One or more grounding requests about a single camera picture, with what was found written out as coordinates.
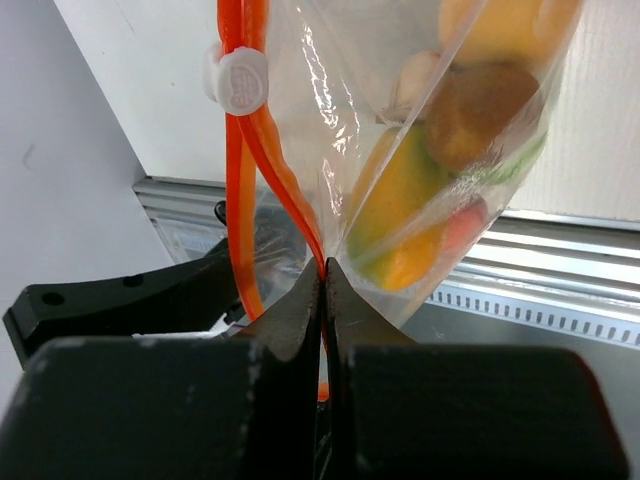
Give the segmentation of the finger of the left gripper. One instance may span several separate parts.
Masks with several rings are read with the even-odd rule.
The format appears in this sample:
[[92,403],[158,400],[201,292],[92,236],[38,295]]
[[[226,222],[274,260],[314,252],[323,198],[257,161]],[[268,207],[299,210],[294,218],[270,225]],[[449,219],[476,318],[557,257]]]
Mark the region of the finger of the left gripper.
[[198,339],[228,314],[245,313],[229,247],[220,241],[204,257],[122,278],[30,285],[3,316],[21,366],[46,343],[63,338],[159,336],[180,365],[222,369],[228,363],[268,368],[310,365],[310,303],[293,294],[230,341]]

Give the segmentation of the yellow green mango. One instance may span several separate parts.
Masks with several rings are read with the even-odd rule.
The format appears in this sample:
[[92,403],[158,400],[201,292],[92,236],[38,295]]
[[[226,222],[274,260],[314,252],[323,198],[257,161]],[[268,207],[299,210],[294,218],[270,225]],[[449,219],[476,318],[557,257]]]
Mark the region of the yellow green mango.
[[446,171],[432,160],[424,144],[423,127],[412,126],[368,197],[373,174],[400,129],[390,128],[378,140],[352,190],[346,251],[353,268],[376,287],[399,291],[431,270],[443,246],[443,221],[395,241],[391,248],[363,263],[358,258],[374,244],[400,230],[449,183]]

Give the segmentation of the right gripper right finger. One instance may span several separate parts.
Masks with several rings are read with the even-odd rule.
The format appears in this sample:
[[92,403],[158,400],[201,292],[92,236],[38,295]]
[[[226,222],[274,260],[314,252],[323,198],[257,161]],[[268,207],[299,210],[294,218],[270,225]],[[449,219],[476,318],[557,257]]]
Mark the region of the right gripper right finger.
[[420,344],[325,267],[337,479],[626,479],[600,385],[554,347]]

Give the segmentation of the green apple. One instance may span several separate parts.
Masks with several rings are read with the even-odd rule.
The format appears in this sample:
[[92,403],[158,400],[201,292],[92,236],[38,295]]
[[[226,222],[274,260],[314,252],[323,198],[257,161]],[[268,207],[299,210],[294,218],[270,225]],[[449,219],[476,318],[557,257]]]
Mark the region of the green apple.
[[502,158],[493,166],[480,164],[464,171],[462,177],[489,186],[513,182],[527,174],[531,166],[539,158],[546,140],[546,133],[531,138],[510,157]]

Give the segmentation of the peach fruit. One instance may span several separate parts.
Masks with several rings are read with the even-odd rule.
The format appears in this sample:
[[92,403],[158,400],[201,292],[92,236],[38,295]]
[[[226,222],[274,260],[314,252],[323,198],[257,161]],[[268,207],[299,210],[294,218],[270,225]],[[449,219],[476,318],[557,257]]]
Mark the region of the peach fruit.
[[482,197],[454,213],[447,222],[443,248],[453,252],[473,245],[484,231],[489,218],[488,206]]

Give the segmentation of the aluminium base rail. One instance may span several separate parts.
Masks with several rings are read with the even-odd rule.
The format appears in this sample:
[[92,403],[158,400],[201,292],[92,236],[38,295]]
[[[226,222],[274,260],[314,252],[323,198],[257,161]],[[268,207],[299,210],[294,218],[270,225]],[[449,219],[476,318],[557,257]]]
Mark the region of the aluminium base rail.
[[[133,187],[143,206],[217,218],[214,207],[226,200],[224,187],[144,179]],[[538,270],[639,285],[639,232],[561,224],[546,220],[500,216],[481,229],[481,205],[437,220],[442,227],[440,253]]]

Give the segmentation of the brown kiwi fruit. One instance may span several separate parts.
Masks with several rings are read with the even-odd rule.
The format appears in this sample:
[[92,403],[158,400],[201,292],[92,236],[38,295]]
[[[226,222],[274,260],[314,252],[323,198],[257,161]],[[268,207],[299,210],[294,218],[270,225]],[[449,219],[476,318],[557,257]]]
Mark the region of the brown kiwi fruit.
[[445,75],[422,114],[425,145],[447,170],[494,163],[536,129],[543,99],[538,80],[508,63],[489,63]]

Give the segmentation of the clear orange zip top bag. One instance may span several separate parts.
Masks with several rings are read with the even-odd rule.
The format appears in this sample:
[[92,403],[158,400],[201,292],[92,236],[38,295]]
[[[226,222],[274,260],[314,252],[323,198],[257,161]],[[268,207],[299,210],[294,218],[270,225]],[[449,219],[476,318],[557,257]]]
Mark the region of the clear orange zip top bag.
[[334,259],[403,325],[543,150],[580,1],[221,1],[226,224],[250,320]]

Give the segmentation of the orange fruit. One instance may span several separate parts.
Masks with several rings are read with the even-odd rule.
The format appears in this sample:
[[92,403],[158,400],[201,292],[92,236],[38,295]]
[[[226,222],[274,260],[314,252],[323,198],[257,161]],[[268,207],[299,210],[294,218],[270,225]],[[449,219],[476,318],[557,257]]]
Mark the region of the orange fruit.
[[459,65],[540,61],[545,56],[534,32],[542,1],[488,1],[458,49]]

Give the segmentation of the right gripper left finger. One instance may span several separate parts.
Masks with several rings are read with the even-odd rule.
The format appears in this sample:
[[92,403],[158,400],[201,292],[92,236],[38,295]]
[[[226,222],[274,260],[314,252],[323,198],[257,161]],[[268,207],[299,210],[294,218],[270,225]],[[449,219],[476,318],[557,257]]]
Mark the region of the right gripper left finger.
[[[1,424],[2,477],[312,478],[320,293],[308,264],[276,302],[293,294],[310,303],[310,365],[302,369],[184,367],[159,336],[141,334],[46,343],[22,366]],[[246,328],[227,339],[195,336],[230,341]]]

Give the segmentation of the garlic bulb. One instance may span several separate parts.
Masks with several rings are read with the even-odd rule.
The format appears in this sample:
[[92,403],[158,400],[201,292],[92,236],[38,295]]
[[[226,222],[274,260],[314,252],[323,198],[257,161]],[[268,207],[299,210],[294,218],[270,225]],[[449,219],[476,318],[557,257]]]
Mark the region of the garlic bulb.
[[404,122],[422,98],[429,77],[440,60],[435,51],[422,51],[409,57],[402,65],[392,88],[390,101],[383,112],[389,121]]

